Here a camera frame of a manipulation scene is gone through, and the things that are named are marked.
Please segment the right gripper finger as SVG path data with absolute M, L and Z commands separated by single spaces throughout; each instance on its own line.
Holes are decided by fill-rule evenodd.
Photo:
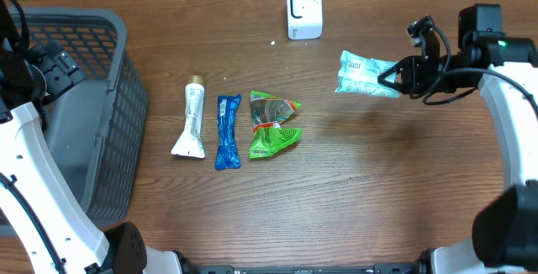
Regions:
M 398 93 L 406 93 L 406 87 L 400 81 L 399 74 L 382 74 L 377 77 L 377 82 L 385 87 L 393 89 Z
M 405 64 L 406 60 L 400 61 L 384 61 L 378 60 L 377 66 L 379 68 L 378 78 L 382 80 L 396 80 L 398 69 Z

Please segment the teal white snack packet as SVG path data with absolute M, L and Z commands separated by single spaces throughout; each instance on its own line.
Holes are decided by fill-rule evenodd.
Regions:
M 400 97 L 398 91 L 377 81 L 377 78 L 392 68 L 395 62 L 365 58 L 343 50 L 340 63 L 338 87 L 335 92 L 360 93 L 374 97 Z

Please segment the green clear snack bag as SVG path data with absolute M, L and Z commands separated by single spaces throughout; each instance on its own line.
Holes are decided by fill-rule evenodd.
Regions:
M 253 123 L 251 159 L 273 156 L 300 139 L 303 133 L 300 128 L 283 128 L 282 125 L 302 107 L 301 103 L 258 91 L 251 91 L 250 102 Z

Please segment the white tube with gold cap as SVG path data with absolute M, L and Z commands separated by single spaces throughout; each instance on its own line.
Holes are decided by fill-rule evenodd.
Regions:
M 199 75 L 190 76 L 185 86 L 184 129 L 171 149 L 172 155 L 196 159 L 205 157 L 201 139 L 204 97 L 204 79 Z

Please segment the blue snack packet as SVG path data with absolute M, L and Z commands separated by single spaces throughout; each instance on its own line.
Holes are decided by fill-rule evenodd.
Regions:
M 236 112 L 242 96 L 219 96 L 218 98 L 218 132 L 219 147 L 215 160 L 215 169 L 237 169 L 241 162 L 235 142 Z

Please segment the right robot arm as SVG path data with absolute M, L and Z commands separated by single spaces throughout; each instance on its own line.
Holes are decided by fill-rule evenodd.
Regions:
M 487 104 L 504 163 L 504 191 L 472 224 L 469 239 L 428 249 L 417 273 L 514 273 L 537 270 L 537 49 L 503 30 L 498 4 L 474 4 L 458 15 L 458 48 L 431 16 L 407 33 L 420 55 L 378 76 L 380 84 L 426 105 L 436 93 L 453 102 L 479 92 Z

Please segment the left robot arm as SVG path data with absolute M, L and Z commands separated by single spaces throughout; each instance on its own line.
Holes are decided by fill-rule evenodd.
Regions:
M 84 213 L 45 143 L 43 107 L 86 74 L 60 47 L 29 45 L 29 27 L 1 6 L 1 210 L 37 273 L 188 272 L 177 251 L 145 245 L 130 222 L 100 230 Z

